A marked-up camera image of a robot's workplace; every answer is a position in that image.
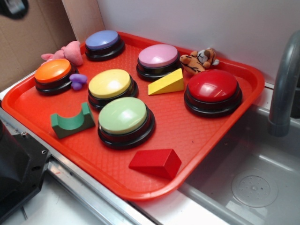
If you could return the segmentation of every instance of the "red wedge block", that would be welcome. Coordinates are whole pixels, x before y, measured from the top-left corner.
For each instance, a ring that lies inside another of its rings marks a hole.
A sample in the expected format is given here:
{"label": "red wedge block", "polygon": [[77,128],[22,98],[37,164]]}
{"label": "red wedge block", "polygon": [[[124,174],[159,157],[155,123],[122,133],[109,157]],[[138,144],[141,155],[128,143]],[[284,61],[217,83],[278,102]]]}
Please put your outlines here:
{"label": "red wedge block", "polygon": [[173,179],[181,160],[173,149],[140,150],[129,164],[129,168],[166,179]]}

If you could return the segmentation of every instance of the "pink stuffed toy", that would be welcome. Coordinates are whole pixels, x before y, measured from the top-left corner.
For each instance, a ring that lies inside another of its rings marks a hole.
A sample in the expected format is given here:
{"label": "pink stuffed toy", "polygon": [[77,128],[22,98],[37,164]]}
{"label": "pink stuffed toy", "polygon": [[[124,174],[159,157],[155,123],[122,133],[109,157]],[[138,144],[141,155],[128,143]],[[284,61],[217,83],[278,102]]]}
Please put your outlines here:
{"label": "pink stuffed toy", "polygon": [[80,53],[80,42],[72,41],[67,46],[62,47],[56,53],[51,54],[43,54],[42,59],[46,60],[46,62],[55,59],[67,59],[75,66],[80,66],[83,64],[83,57]]}

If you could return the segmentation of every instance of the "red tray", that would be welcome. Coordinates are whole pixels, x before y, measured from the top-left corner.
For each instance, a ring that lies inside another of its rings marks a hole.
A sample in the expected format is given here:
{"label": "red tray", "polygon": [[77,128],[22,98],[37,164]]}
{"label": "red tray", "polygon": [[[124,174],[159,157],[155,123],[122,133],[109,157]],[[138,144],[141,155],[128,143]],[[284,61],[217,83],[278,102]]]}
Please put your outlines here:
{"label": "red tray", "polygon": [[[15,86],[3,99],[3,109],[66,156],[89,175],[123,199],[148,200],[176,190],[197,167],[230,127],[251,106],[264,88],[264,78],[255,68],[219,58],[215,69],[231,72],[243,92],[241,106],[231,115],[217,119],[197,117],[184,106],[183,91],[148,96],[149,82],[137,76],[136,64],[140,51],[157,41],[119,32],[126,43],[125,51],[112,60],[93,62],[84,55],[83,65],[78,67],[87,75],[88,82],[102,71],[119,68],[131,74],[139,87],[139,96],[154,113],[156,130],[146,143],[129,150],[112,150],[104,146],[97,133],[97,126],[77,134],[58,139],[51,127],[50,116],[76,116],[81,103],[88,102],[88,86],[80,91],[68,90],[56,96],[42,96],[35,89],[31,76]],[[180,54],[192,51],[177,48]],[[187,85],[191,75],[183,73]],[[99,111],[91,106],[95,123]],[[167,180],[129,169],[128,165],[138,150],[174,149],[182,160],[177,176]]]}

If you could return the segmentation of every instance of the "curved block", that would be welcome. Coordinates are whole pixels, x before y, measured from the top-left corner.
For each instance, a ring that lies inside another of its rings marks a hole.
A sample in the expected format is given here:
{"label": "curved block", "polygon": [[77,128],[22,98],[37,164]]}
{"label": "curved block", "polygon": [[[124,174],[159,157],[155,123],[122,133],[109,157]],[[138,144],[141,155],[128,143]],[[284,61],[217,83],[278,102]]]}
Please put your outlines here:
{"label": "curved block", "polygon": [[57,113],[51,115],[51,126],[58,138],[64,138],[95,126],[88,104],[84,102],[81,106],[81,112],[74,117],[65,118]]}

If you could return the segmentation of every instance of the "tiger plush toy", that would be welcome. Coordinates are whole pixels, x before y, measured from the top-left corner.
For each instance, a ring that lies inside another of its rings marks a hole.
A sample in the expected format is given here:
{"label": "tiger plush toy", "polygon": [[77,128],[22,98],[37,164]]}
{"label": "tiger plush toy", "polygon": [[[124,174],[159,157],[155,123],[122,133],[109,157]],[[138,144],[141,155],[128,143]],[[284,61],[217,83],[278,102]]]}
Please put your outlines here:
{"label": "tiger plush toy", "polygon": [[193,51],[190,55],[182,55],[180,62],[183,68],[193,75],[219,64],[216,52],[212,48],[199,52]]}

